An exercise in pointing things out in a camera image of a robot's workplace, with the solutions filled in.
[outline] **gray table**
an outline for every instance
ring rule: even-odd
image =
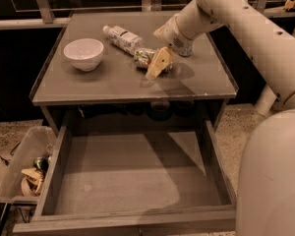
[[[33,104],[41,107],[54,131],[57,133],[59,127],[56,116],[60,114],[55,110],[59,110],[59,106],[154,100],[218,99],[224,102],[235,97],[237,86],[219,58],[209,35],[203,34],[196,39],[191,57],[176,55],[173,69],[149,82],[145,77],[146,71],[136,68],[133,57],[111,45],[102,32],[106,25],[119,25],[142,36],[145,47],[160,48],[162,44],[152,33],[174,13],[74,14],[51,53],[50,63],[41,73],[41,78],[31,93]],[[104,44],[102,62],[91,72],[77,70],[63,55],[66,44],[85,37],[99,39]],[[220,113],[219,108],[224,103],[218,103],[218,109],[214,111]],[[217,119],[214,118],[214,126],[217,125]]]
[[[119,25],[142,36],[146,47],[159,48],[152,33],[173,14],[73,15],[32,90],[32,102],[41,107],[57,143],[35,220],[17,225],[18,235],[67,235],[71,229],[70,235],[108,235],[111,230],[115,235],[120,226],[132,230],[127,235],[137,235],[138,228],[146,235],[146,227],[159,224],[189,231],[234,229],[236,197],[214,128],[237,86],[209,34],[197,38],[193,56],[175,56],[173,69],[149,82],[133,57],[109,44],[102,32],[105,25]],[[97,38],[105,48],[99,67],[87,73],[63,56],[67,43],[83,37]],[[151,101],[193,101],[196,110],[188,116],[176,112],[166,121],[153,120],[148,111],[93,118],[77,111],[86,104],[146,106]],[[88,182],[88,189],[69,184],[72,173],[81,177],[77,183]]]

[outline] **bowl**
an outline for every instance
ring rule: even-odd
[[[70,63],[82,70],[92,71],[101,62],[104,45],[93,38],[82,38],[66,45],[63,53]]]

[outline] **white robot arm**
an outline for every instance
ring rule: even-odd
[[[228,26],[286,109],[251,135],[239,172],[236,236],[295,235],[295,38],[247,0],[193,0],[154,35],[191,55],[201,33]]]
[[[188,56],[198,35],[221,25],[228,26],[286,109],[295,108],[295,38],[247,0],[193,0],[154,35]]]

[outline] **plastic bottle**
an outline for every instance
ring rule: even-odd
[[[105,26],[102,30],[108,36],[109,42],[131,55],[135,54],[137,48],[144,46],[144,40],[140,36],[121,27]]]

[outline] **drawer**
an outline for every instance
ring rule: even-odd
[[[42,194],[16,235],[234,230],[235,195],[206,105],[167,121],[69,110]]]

